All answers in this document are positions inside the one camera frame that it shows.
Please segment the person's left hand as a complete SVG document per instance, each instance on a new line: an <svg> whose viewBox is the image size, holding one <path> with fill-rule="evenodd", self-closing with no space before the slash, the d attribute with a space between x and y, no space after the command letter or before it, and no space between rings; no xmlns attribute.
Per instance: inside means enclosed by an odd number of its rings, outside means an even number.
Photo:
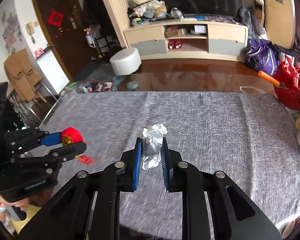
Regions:
<svg viewBox="0 0 300 240"><path fill-rule="evenodd" d="M52 192L53 188L47 189L45 191L35 193L34 195L25 199L11 203L4 200L4 198L2 198L2 196L0 195L0 207L5 208L6 206L15 206L19 207L21 210L26 210L30 204L42 207L51 198Z"/></svg>

